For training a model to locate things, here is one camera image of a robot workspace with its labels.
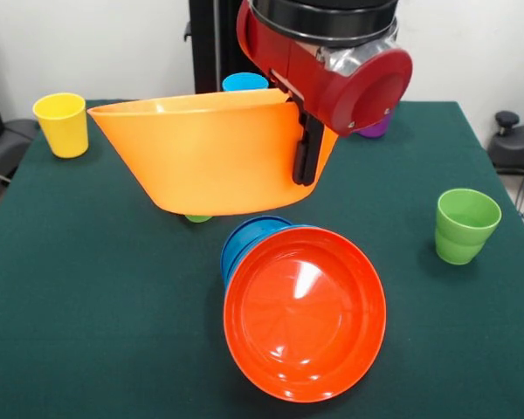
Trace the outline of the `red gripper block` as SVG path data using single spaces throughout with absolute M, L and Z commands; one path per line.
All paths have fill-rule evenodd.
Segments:
M 286 92 L 286 102 L 305 111 L 296 184 L 314 183 L 324 125 L 340 135 L 366 129 L 403 97 L 413 64 L 396 43 L 396 7 L 395 1 L 241 3 L 237 36 L 245 56 Z

